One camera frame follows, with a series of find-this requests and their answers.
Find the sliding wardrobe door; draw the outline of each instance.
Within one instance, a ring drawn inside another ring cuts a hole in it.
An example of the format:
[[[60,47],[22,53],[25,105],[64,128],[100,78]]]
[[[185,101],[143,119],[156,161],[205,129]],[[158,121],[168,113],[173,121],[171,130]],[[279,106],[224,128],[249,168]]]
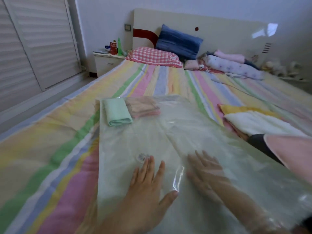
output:
[[[4,0],[41,89],[81,72],[65,0]]]
[[[40,93],[20,39],[0,0],[0,112]]]

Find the red stripe on headboard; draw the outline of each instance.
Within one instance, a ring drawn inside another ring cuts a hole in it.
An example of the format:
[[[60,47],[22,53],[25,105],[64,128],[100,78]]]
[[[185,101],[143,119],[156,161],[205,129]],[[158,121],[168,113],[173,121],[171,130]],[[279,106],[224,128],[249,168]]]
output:
[[[140,29],[133,29],[133,37],[149,39],[154,47],[156,47],[156,43],[158,41],[158,36],[149,30],[140,30]]]

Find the mint green towel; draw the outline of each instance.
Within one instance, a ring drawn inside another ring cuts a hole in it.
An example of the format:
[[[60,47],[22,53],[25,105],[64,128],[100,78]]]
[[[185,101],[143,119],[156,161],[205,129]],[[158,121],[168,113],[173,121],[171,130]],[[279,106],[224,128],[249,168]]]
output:
[[[108,125],[120,126],[132,123],[132,118],[123,98],[111,98],[104,100]]]

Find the white towel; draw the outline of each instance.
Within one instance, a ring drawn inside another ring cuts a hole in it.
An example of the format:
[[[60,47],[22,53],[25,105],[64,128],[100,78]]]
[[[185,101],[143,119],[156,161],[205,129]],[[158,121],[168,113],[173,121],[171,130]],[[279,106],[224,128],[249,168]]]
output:
[[[224,117],[249,136],[254,134],[307,136],[287,122],[255,111],[230,113]]]

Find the colorful striped quilt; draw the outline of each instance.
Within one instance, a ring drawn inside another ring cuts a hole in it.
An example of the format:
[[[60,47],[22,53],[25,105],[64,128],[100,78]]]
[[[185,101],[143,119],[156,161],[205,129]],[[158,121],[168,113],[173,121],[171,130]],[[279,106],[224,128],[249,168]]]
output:
[[[276,111],[311,135],[311,97],[300,91],[303,106],[298,93],[295,99],[287,95],[294,87],[287,85],[282,93],[274,86],[279,81],[269,80],[271,84],[125,60],[0,135],[0,234],[93,231],[101,98],[180,94],[227,127],[218,104],[259,107]]]

